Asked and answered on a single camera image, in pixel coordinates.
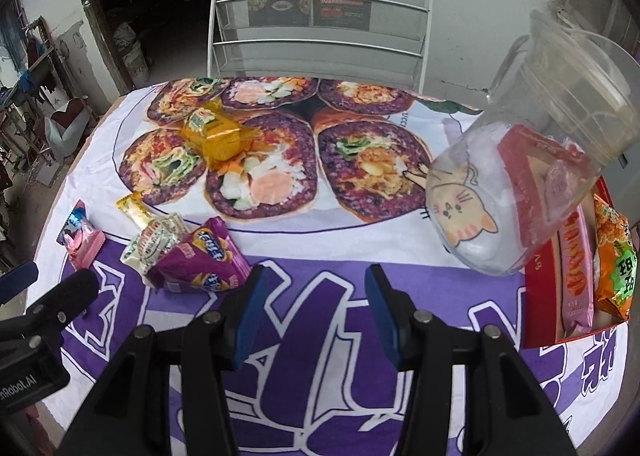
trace orange snack bag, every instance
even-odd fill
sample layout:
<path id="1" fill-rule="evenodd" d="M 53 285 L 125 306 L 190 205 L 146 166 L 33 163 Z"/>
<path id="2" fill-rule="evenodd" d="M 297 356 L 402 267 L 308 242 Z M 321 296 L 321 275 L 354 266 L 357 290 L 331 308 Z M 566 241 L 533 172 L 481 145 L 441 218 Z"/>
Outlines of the orange snack bag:
<path id="1" fill-rule="evenodd" d="M 598 195 L 593 195 L 593 203 L 598 243 L 593 260 L 594 280 L 598 282 L 594 294 L 596 306 L 628 320 L 638 265 L 629 223 Z"/>
<path id="2" fill-rule="evenodd" d="M 203 156 L 210 169 L 217 169 L 247 150 L 260 130 L 244 126 L 222 110 L 219 99 L 197 109 L 184 121 L 182 136 Z"/>

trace yellow wrapper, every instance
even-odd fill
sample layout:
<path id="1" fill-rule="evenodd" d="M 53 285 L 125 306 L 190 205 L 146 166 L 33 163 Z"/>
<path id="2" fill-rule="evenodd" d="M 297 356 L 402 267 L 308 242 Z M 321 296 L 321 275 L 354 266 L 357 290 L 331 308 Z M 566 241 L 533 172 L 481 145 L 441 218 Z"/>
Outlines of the yellow wrapper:
<path id="1" fill-rule="evenodd" d="M 217 169 L 226 162 L 249 149 L 260 130 L 244 126 L 222 110 L 219 99 L 207 102 L 184 121 L 182 136 L 207 161 L 210 169 Z"/>
<path id="2" fill-rule="evenodd" d="M 116 207 L 124 212 L 140 230 L 145 229 L 151 220 L 157 217 L 142 203 L 142 194 L 139 192 L 120 198 L 116 201 Z"/>

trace cartoon cat sticker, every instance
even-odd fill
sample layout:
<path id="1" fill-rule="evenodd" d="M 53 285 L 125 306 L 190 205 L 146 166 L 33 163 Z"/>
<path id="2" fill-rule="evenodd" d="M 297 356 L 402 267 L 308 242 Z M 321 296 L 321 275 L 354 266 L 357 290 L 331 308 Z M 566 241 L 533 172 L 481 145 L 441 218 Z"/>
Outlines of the cartoon cat sticker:
<path id="1" fill-rule="evenodd" d="M 478 192 L 471 187 L 478 185 L 478 169 L 475 165 L 466 162 L 454 172 L 430 169 L 424 164 L 420 164 L 418 168 L 424 175 L 431 173 L 431 208 L 453 248 L 462 241 L 475 239 L 483 230 L 490 234 L 498 232 L 498 225 L 484 208 Z M 403 174 L 427 189 L 426 176 L 410 171 Z"/>

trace transparent plastic container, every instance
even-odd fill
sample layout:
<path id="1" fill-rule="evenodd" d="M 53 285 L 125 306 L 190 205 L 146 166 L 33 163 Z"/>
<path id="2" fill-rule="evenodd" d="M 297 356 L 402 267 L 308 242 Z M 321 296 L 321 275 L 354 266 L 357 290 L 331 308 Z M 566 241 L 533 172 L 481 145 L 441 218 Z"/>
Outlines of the transparent plastic container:
<path id="1" fill-rule="evenodd" d="M 427 204 L 447 249 L 486 274 L 520 270 L 599 173 L 640 138 L 640 65 L 600 35 L 531 13 L 490 108 L 431 164 Z"/>

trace metal screw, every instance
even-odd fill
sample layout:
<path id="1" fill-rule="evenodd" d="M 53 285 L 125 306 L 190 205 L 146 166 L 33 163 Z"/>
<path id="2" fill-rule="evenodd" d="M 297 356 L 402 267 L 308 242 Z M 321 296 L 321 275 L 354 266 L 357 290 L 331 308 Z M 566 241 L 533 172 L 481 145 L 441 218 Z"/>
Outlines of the metal screw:
<path id="1" fill-rule="evenodd" d="M 220 315 L 219 311 L 215 311 L 215 310 L 208 311 L 202 316 L 202 320 L 204 321 L 204 324 L 215 324 L 220 319 L 222 319 L 222 315 Z"/>
<path id="2" fill-rule="evenodd" d="M 148 324 L 143 324 L 142 326 L 138 326 L 135 330 L 133 330 L 133 336 L 137 339 L 143 339 L 145 337 L 149 337 L 153 328 Z"/>
<path id="3" fill-rule="evenodd" d="M 498 328 L 495 324 L 488 324 L 482 329 L 482 331 L 487 337 L 491 339 L 497 339 L 502 334 L 500 328 Z"/>
<path id="4" fill-rule="evenodd" d="M 34 350 L 36 349 L 38 346 L 40 346 L 40 343 L 42 342 L 42 337 L 40 337 L 40 335 L 34 335 L 33 337 L 31 337 L 29 339 L 29 347 Z"/>
<path id="5" fill-rule="evenodd" d="M 422 324 L 428 324 L 433 320 L 433 313 L 429 310 L 416 310 L 414 312 L 414 319 Z"/>

